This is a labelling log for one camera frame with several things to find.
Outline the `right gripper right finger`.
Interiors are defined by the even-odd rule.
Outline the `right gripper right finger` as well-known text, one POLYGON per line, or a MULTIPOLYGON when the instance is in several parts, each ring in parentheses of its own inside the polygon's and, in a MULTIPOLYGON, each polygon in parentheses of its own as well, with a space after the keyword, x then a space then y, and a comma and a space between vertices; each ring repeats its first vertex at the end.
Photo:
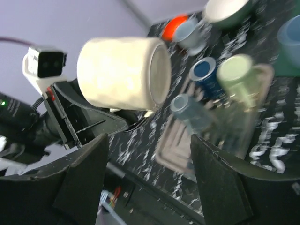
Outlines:
POLYGON ((300 178, 242 160, 191 136, 204 220, 207 225, 298 225, 300 178))

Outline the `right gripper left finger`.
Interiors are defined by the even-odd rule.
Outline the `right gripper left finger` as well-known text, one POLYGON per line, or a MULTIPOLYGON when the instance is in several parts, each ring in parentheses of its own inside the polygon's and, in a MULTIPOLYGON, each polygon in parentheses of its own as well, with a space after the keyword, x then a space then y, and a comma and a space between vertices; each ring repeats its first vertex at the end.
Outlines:
POLYGON ((23 175, 0 179, 2 225, 93 225, 108 161, 102 134, 80 149, 23 175))

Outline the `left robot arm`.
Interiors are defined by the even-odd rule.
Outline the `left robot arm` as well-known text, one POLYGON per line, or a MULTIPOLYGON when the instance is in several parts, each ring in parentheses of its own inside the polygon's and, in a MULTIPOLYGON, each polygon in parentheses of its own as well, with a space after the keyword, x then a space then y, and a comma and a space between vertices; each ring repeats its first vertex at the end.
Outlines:
POLYGON ((0 156, 32 164, 49 155, 46 148, 50 145, 80 148, 100 134, 126 131, 135 122, 137 116, 133 112, 110 112, 89 104, 77 80, 51 85, 46 97, 33 106, 1 93, 0 134, 8 143, 0 156), (45 104, 43 114, 37 111, 39 102, 45 104))

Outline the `cream white mug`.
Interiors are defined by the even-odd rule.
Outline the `cream white mug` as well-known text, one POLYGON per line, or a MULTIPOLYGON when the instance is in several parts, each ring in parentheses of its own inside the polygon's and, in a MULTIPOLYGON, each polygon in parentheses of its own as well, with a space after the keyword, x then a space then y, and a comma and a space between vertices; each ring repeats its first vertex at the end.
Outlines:
POLYGON ((77 80, 93 106, 146 111, 163 106, 171 86, 167 46, 157 37, 93 38, 77 60, 77 80))

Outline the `grey blue mug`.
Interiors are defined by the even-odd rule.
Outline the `grey blue mug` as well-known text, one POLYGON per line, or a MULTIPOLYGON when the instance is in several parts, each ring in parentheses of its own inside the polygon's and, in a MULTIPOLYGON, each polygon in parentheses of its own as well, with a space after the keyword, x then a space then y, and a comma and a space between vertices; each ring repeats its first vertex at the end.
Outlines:
POLYGON ((176 119, 180 120, 190 134, 201 135, 218 119, 205 106, 188 94, 177 95, 170 103, 170 109, 176 119))

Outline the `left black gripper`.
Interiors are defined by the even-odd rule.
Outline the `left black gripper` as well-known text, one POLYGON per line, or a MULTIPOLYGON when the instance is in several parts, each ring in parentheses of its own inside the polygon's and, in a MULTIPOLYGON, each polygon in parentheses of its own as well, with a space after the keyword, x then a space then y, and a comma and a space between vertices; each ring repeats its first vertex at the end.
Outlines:
POLYGON ((128 122, 109 110, 92 106, 71 82, 56 82, 41 97, 46 112, 31 129, 32 144, 82 147, 101 134, 114 135, 129 128, 128 122))

